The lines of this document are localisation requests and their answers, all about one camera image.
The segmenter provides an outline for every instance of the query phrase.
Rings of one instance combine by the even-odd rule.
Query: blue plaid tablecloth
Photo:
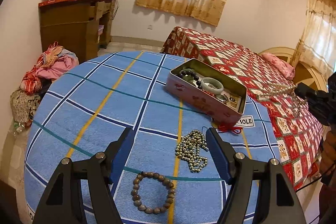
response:
[[[210,153],[201,150],[208,165],[200,173],[191,173],[185,161],[175,163],[178,134],[185,136],[193,129],[205,134],[202,127],[211,127],[209,116],[164,89],[169,70],[184,61],[152,52],[108,54],[75,67],[51,85],[31,126],[25,157],[25,194],[31,218],[63,157],[88,159],[117,140],[125,127],[132,127],[136,131],[133,148],[119,181],[110,188],[123,222],[217,222],[230,187],[219,178]],[[239,135],[222,133],[223,140],[255,160],[280,160],[266,108],[248,98],[244,115],[251,115],[255,126],[244,128]],[[178,173],[173,177],[174,168]],[[133,205],[130,192],[139,170],[175,180],[177,193],[169,212],[147,215]],[[140,187],[143,204],[162,206],[167,190],[160,183],[144,179]],[[96,223],[87,181],[82,181],[82,193],[87,222]],[[254,182],[245,223],[252,223],[257,193]]]

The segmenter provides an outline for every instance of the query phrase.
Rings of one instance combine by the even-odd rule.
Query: white bangle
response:
[[[216,89],[208,86],[206,83],[212,84],[215,87],[217,87]],[[223,92],[224,90],[224,86],[221,82],[219,82],[218,80],[214,79],[214,78],[210,78],[210,77],[205,77],[201,79],[201,85],[203,90],[210,92],[214,95],[219,95]]]

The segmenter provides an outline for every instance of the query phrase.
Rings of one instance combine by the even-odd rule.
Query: metal bolt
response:
[[[271,164],[278,165],[279,161],[277,159],[271,159]]]
[[[98,158],[98,159],[102,159],[102,158],[104,158],[105,157],[105,153],[104,152],[98,152],[97,154],[96,154],[96,158]]]
[[[62,159],[61,162],[62,162],[62,164],[66,165],[70,162],[70,159],[69,158],[64,158],[64,159]]]
[[[236,158],[242,160],[243,158],[245,158],[245,155],[241,152],[238,152],[236,153]]]

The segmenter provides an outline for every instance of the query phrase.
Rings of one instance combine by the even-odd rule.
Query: pink tin box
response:
[[[237,106],[238,111],[177,76],[182,70],[187,69],[193,70],[200,77],[210,77],[218,80],[225,89],[240,96],[241,101],[240,105]],[[172,69],[167,78],[166,90],[229,127],[234,126],[240,120],[245,110],[246,87],[197,59],[190,59]]]

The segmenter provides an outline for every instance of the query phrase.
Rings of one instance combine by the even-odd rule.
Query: brown beaded bracelet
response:
[[[164,186],[167,187],[168,195],[167,195],[166,202],[164,203],[162,207],[157,207],[155,209],[152,209],[152,208],[147,208],[145,205],[142,204],[141,199],[140,199],[141,197],[138,195],[138,190],[140,188],[139,183],[143,178],[146,178],[146,177],[157,179],[158,181],[162,182]],[[154,213],[157,215],[159,213],[164,213],[169,209],[170,205],[174,201],[175,192],[176,190],[174,188],[174,184],[170,181],[170,179],[165,178],[163,175],[160,175],[159,173],[141,172],[140,174],[136,176],[135,180],[133,180],[133,189],[131,191],[131,195],[134,201],[134,206],[137,206],[139,211],[145,212],[147,214]]]

